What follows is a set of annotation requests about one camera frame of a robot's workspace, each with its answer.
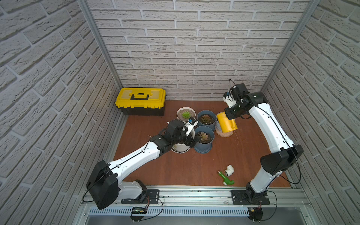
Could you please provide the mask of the large white pot succulent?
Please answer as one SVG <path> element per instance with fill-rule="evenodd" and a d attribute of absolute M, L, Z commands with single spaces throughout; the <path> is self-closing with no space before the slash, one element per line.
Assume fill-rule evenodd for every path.
<path fill-rule="evenodd" d="M 193 137 L 195 136 L 194 130 L 190 133 L 190 135 L 192 135 Z M 186 145 L 183 144 L 183 143 L 175 144 L 175 145 L 172 147 L 172 151 L 175 152 L 175 153 L 179 153 L 179 154 L 186 153 L 186 152 L 188 152 L 189 150 L 190 150 L 190 147 L 186 146 Z"/>

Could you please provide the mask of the yellow watering can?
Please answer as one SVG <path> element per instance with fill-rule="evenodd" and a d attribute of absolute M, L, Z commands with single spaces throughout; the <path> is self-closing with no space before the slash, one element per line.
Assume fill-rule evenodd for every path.
<path fill-rule="evenodd" d="M 225 112 L 217 114 L 217 127 L 222 133 L 229 133 L 238 129 L 235 119 L 228 119 Z"/>

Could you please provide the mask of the white pipe elbow fitting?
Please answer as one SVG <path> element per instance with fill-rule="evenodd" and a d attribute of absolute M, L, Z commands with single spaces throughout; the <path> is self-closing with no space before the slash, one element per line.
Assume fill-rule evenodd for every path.
<path fill-rule="evenodd" d="M 228 166 L 226 167 L 226 170 L 225 170 L 225 175 L 226 175 L 227 177 L 229 177 L 229 176 L 233 175 L 233 173 L 234 173 L 234 168 L 233 168 L 233 166 L 232 166 L 232 165 L 228 165 Z"/>

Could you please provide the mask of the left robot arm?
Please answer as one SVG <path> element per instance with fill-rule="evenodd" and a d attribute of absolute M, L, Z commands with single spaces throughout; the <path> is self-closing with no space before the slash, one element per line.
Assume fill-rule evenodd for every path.
<path fill-rule="evenodd" d="M 138 150 L 121 159 L 96 163 L 86 183 L 87 193 L 97 208 L 103 210 L 117 199 L 127 203 L 151 203 L 147 187 L 140 181 L 125 182 L 124 179 L 146 163 L 171 151 L 174 145 L 183 143 L 193 148 L 198 138 L 191 135 L 198 121 L 191 117 L 187 122 L 173 120 L 159 134 Z"/>

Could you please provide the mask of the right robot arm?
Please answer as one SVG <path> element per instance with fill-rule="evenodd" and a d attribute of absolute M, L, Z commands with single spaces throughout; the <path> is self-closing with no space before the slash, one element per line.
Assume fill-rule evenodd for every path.
<path fill-rule="evenodd" d="M 270 154 L 261 157 L 261 168 L 247 185 L 242 198 L 252 204 L 258 204 L 267 194 L 269 185 L 276 177 L 297 163 L 303 154 L 303 148 L 295 145 L 285 134 L 274 117 L 267 98 L 262 92 L 250 93 L 245 84 L 229 86 L 223 100 L 228 105 L 222 115 L 217 116 L 224 133 L 237 129 L 235 119 L 248 115 L 261 129 L 268 143 Z"/>

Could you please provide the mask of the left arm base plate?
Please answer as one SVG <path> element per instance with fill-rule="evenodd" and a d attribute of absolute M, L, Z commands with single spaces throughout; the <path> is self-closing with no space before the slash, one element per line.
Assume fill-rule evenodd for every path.
<path fill-rule="evenodd" d="M 122 199 L 122 204 L 158 204 L 159 189 L 147 189 L 136 199 Z"/>

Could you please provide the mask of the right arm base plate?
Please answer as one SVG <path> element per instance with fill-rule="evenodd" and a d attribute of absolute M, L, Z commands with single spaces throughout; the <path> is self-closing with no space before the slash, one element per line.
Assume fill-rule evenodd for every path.
<path fill-rule="evenodd" d="M 231 190 L 234 205 L 270 205 L 267 192 L 255 193 L 249 190 Z"/>

